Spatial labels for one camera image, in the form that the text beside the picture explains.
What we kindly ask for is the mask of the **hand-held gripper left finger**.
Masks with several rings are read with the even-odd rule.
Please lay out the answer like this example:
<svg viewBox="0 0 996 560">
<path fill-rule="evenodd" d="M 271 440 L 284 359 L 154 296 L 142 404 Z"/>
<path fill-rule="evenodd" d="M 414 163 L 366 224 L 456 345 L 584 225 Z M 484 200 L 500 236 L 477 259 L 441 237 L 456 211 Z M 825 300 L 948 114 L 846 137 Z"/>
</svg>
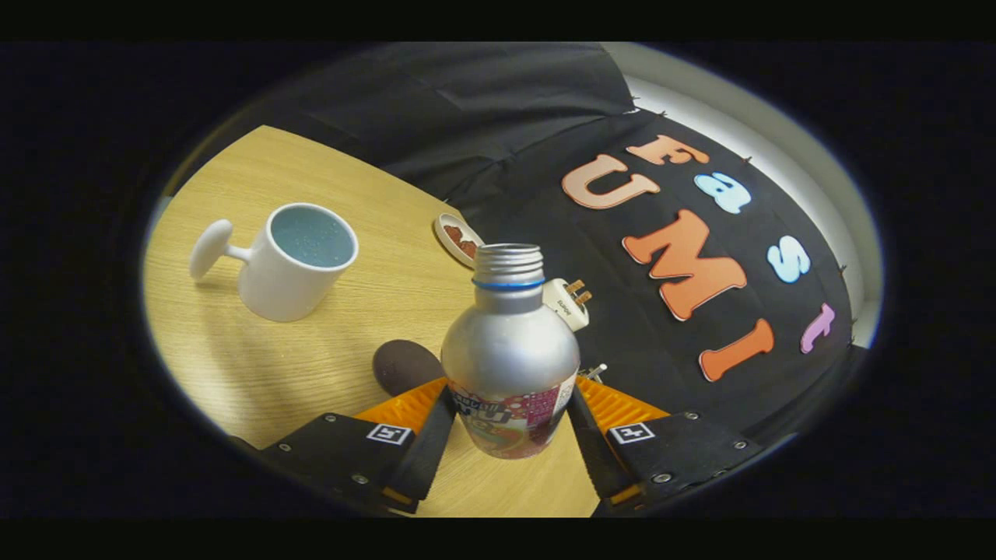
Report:
<svg viewBox="0 0 996 560">
<path fill-rule="evenodd" d="M 257 453 L 329 499 L 416 513 L 437 476 L 455 412 L 447 380 L 439 378 L 355 415 L 323 412 Z"/>
</svg>

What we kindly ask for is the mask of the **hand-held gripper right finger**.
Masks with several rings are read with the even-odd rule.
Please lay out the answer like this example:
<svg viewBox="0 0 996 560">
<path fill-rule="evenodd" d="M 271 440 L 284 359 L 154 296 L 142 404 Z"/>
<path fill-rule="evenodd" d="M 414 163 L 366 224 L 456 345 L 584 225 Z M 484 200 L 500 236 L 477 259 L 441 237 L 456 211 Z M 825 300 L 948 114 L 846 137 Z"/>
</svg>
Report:
<svg viewBox="0 0 996 560">
<path fill-rule="evenodd" d="M 653 513 L 753 464 L 766 447 L 698 411 L 667 412 L 577 379 L 577 445 L 607 514 Z"/>
</svg>

